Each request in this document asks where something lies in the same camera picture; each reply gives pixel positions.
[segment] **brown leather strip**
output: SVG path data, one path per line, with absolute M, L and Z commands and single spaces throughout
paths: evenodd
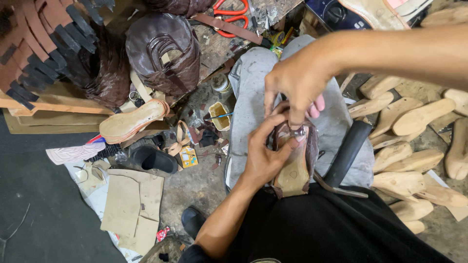
M 15 63 L 20 67 L 20 69 L 24 69 L 27 65 L 29 65 L 28 57 L 21 49 L 17 48 L 13 55 L 11 56 Z
M 0 56 L 2 56 L 10 48 L 11 45 L 18 47 L 22 39 L 23 37 L 19 28 L 13 28 L 10 31 L 10 33 L 8 33 L 8 35 L 5 37 L 5 39 L 0 41 Z
M 65 7 L 62 6 L 59 0 L 45 1 L 47 2 L 47 6 L 45 6 L 45 8 L 48 7 L 50 10 L 53 10 L 52 12 L 54 16 L 57 17 L 63 27 L 73 22 L 72 18 L 66 12 Z
M 60 0 L 60 2 L 62 2 L 62 6 L 65 8 L 73 4 L 73 0 Z
M 47 32 L 47 34 L 49 35 L 52 34 L 54 30 L 51 28 L 51 26 L 47 22 L 47 19 L 45 18 L 44 13 L 42 12 L 39 13 L 39 19 L 41 20 L 42 26 L 44 26 L 44 29 Z
M 49 58 L 49 55 L 42 49 L 41 45 L 32 35 L 29 30 L 28 24 L 26 23 L 26 17 L 24 16 L 23 10 L 20 7 L 15 8 L 16 21 L 18 22 L 18 27 L 23 33 L 23 38 L 26 40 L 28 45 L 34 51 L 34 53 L 41 59 L 42 62 L 46 61 Z
M 37 0 L 34 5 L 36 6 L 36 12 L 39 13 L 39 11 L 41 10 L 42 6 L 44 5 L 45 3 L 45 0 Z
M 257 36 L 257 34 L 255 34 L 254 32 L 251 32 L 247 29 L 243 29 L 234 24 L 224 22 L 220 19 L 216 19 L 212 16 L 205 15 L 203 13 L 198 13 L 194 15 L 193 17 L 191 17 L 191 19 L 208 24 L 212 27 L 219 28 L 223 31 L 229 32 L 238 37 L 254 42 L 256 44 L 260 45 L 262 43 L 263 36 Z
M 45 31 L 44 26 L 42 26 L 41 20 L 39 19 L 34 7 L 33 0 L 23 0 L 22 8 L 26 15 L 29 27 L 31 27 L 34 36 L 36 36 L 36 39 L 44 47 L 45 51 L 50 53 L 56 50 L 56 45 L 52 42 L 49 34 Z

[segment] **gray cloth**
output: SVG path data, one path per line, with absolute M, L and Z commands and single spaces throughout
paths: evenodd
M 314 38 L 300 36 L 291 41 L 281 56 L 284 60 L 307 46 Z M 227 185 L 232 188 L 244 171 L 247 161 L 247 135 L 263 121 L 264 78 L 277 62 L 276 55 L 264 48 L 253 48 L 241 56 L 239 92 L 231 122 L 232 170 Z M 336 157 L 343 138 L 351 127 L 352 120 L 344 103 L 338 83 L 332 78 L 323 92 L 325 109 L 317 119 L 310 121 L 320 135 L 319 149 L 325 154 L 318 160 L 315 169 L 325 175 Z M 374 155 L 372 144 L 367 139 L 359 151 L 341 185 L 369 188 L 373 183 Z

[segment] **tan sandal sole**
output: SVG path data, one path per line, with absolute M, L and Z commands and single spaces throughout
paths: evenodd
M 166 116 L 167 108 L 166 103 L 161 100 L 150 100 L 132 112 L 110 116 L 99 125 L 99 132 L 110 140 L 127 138 L 151 122 Z

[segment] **black handle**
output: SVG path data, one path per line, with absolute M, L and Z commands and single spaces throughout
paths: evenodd
M 343 144 L 338 150 L 335 160 L 323 179 L 327 185 L 338 187 L 341 184 L 371 129 L 372 125 L 369 123 L 356 120 L 353 122 L 344 138 Z

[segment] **debris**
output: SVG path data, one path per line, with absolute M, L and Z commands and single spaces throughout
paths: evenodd
M 156 234 L 156 238 L 158 239 L 158 242 L 161 242 L 168 235 L 169 230 L 171 229 L 167 226 L 161 229 L 160 231 L 158 231 L 158 233 Z
M 159 253 L 159 259 L 161 259 L 163 262 L 169 262 L 169 253 Z

